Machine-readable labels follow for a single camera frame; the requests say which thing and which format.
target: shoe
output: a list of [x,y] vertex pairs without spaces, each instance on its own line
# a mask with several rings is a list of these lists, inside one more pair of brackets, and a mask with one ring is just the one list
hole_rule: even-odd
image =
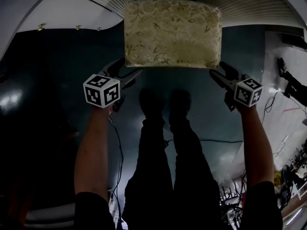
[[150,89],[142,89],[139,96],[141,109],[146,118],[162,117],[163,102]]
[[283,78],[284,74],[287,72],[287,67],[285,66],[283,58],[277,59],[277,67],[278,67],[279,76]]
[[191,96],[185,90],[174,90],[170,96],[170,125],[176,120],[186,118],[191,107]]

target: floral cushion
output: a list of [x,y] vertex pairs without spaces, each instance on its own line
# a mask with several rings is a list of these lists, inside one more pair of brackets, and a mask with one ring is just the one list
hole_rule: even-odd
[[221,39],[217,7],[185,0],[126,3],[127,66],[215,68],[221,58]]

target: white cube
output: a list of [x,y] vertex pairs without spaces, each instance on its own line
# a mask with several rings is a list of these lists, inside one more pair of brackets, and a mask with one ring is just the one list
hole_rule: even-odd
[[252,78],[236,83],[234,99],[251,107],[260,100],[263,86]]
[[83,83],[86,102],[105,108],[120,99],[120,81],[93,74]]

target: forearm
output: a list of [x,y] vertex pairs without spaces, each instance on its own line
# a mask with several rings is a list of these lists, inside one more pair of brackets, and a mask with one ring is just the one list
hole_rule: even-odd
[[273,182],[274,163],[269,140],[255,107],[241,110],[244,157],[248,188],[264,181]]
[[76,194],[92,192],[108,201],[107,130],[107,111],[94,107],[77,153],[74,172]]

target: black sleeve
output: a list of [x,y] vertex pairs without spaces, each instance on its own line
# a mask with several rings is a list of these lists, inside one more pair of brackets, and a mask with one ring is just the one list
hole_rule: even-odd
[[272,182],[262,182],[247,190],[240,230],[247,229],[283,229]]
[[97,194],[78,193],[73,229],[114,230],[115,225],[108,203]]

